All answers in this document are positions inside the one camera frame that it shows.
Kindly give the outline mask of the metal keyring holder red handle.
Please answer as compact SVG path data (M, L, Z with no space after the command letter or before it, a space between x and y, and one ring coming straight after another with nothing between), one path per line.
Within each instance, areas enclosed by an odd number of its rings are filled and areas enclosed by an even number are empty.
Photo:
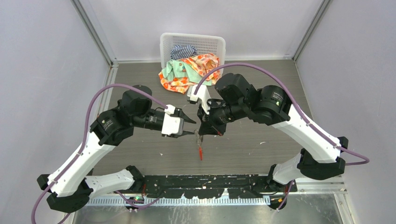
M196 136L196 144L197 144L197 148L198 148L199 158L202 161L203 160L203 149L202 149L203 136L199 134L198 129L194 130L194 134Z

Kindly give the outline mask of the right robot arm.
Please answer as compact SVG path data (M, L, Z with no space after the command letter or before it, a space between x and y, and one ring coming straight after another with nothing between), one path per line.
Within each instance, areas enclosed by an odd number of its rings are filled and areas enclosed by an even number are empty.
M215 84L215 90L219 99L211 98L205 85L188 91L191 102L201 103L199 135L222 136L228 123L248 118L282 131L301 145L295 157L271 166L266 179L271 191L279 191L297 178L326 180L345 172L339 147L346 146L348 140L313 130L313 121L298 113L284 89L275 85L256 89L241 74L228 73Z

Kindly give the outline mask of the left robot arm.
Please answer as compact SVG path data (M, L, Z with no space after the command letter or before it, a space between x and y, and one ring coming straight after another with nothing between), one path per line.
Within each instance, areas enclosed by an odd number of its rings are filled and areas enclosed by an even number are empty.
M102 112L92 123L85 122L80 146L66 162L50 175L40 175L37 182L48 193L52 210L73 213L89 200L117 190L138 193L144 177L135 166L113 174L90 176L90 171L123 140L131 137L136 128L159 131L164 137L188 135L184 123L192 123L181 108L162 104L161 110L152 108L157 102L149 87L126 86L115 108Z

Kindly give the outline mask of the mint green cloth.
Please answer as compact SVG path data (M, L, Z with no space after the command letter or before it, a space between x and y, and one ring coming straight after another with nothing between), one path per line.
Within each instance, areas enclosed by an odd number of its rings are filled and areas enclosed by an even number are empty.
M191 86L199 83L206 75L203 65L192 59L170 60L159 73L161 84L169 86Z

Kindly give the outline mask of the orange floral cloth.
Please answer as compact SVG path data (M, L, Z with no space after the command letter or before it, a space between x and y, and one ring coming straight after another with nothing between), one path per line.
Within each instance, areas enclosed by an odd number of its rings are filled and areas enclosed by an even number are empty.
M198 84L211 70L220 66L220 59L213 53L192 56L167 62L158 74L164 89L185 94L189 87Z

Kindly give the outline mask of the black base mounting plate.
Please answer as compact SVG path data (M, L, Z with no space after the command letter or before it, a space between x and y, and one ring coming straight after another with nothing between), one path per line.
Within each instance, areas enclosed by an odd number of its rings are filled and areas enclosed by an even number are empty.
M288 189L297 190L292 182L282 185L269 181L266 175L146 175L136 187L119 192L168 199L217 199L227 193L231 199L245 199L284 195Z

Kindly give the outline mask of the blue striped cloth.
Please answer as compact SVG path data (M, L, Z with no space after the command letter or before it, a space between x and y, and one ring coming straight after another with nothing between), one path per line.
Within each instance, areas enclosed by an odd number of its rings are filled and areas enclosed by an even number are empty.
M170 58L172 60L179 60L197 55L197 49L191 45L175 45L170 52Z

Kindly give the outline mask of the white plastic laundry basket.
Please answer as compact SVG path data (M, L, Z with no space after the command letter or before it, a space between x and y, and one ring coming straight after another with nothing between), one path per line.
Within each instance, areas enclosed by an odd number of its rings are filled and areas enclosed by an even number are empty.
M226 41L211 35L163 33L160 36L161 67L165 68L175 45L191 45L199 55L213 53L219 58L220 65L225 63Z

